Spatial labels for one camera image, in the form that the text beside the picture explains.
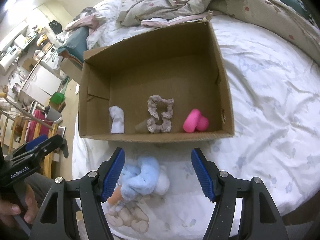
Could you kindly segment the person's left hand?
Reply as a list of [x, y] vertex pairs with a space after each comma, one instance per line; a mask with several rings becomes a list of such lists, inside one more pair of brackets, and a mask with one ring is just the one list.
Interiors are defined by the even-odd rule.
[[[25, 203], [27, 205], [27, 211], [24, 215], [24, 221], [28, 224], [33, 224], [39, 208], [35, 199], [35, 193], [29, 184], [25, 186]], [[15, 216], [19, 216], [20, 213], [21, 211], [18, 205], [1, 199], [1, 221], [4, 225], [10, 228], [15, 227]]]

